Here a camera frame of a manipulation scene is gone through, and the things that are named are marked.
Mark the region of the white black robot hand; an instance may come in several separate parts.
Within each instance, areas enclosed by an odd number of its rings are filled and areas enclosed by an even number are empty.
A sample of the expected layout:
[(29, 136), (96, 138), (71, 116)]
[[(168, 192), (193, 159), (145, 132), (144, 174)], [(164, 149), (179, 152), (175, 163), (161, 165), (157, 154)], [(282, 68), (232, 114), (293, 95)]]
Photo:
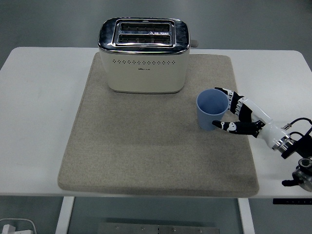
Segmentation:
[(241, 96), (235, 91), (216, 87), (228, 98), (227, 110), (238, 117), (236, 122), (224, 122), (214, 120), (212, 124), (228, 133), (236, 135), (251, 135), (266, 142), (269, 148), (281, 150), (290, 141), (290, 135), (276, 126), (259, 106), (245, 96)]

